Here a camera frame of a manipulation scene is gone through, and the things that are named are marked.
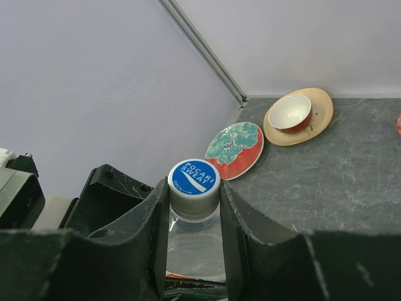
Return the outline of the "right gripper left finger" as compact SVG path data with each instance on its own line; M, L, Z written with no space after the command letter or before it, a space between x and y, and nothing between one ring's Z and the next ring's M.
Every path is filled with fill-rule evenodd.
M169 187L83 236L71 230L2 230L2 300L162 300Z

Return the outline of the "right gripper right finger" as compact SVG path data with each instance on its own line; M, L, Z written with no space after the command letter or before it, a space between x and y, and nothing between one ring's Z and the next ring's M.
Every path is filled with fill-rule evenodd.
M220 185L229 300L399 300L400 235L298 233Z

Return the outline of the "clear Pocari Sweat bottle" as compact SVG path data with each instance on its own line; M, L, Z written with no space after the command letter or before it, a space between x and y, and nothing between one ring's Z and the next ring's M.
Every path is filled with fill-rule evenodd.
M166 275L226 281L220 206L202 219L185 219L170 211Z

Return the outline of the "blue white Pocari cap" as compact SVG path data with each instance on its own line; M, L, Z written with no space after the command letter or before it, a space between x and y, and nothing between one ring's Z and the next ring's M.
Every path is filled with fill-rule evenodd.
M172 211L181 219L198 223L209 219L219 205L221 177L202 159L177 163L167 177Z

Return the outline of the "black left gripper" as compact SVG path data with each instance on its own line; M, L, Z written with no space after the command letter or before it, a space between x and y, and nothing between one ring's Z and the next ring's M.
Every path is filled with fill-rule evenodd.
M130 211L152 190L153 187L104 164L91 171L81 194L72 200L59 228L91 234Z

